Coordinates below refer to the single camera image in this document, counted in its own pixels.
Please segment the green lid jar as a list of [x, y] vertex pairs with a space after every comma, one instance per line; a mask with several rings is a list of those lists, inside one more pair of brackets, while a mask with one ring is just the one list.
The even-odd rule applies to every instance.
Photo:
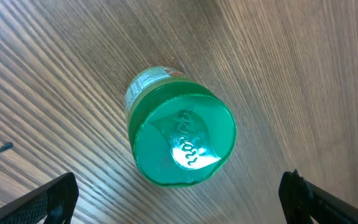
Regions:
[[229, 107], [170, 67], [151, 67], [134, 77], [124, 107], [136, 166], [162, 187], [189, 187], [210, 178], [236, 144]]

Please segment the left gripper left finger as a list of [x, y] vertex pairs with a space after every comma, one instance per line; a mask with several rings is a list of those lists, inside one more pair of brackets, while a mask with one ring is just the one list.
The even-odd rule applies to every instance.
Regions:
[[0, 224], [69, 224], [78, 196], [75, 176], [67, 172], [1, 207]]

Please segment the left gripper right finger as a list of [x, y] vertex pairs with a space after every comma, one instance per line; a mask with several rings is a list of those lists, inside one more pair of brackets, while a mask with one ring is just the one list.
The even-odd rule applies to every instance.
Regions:
[[358, 224], [358, 209], [308, 182], [284, 172], [278, 195], [287, 223]]

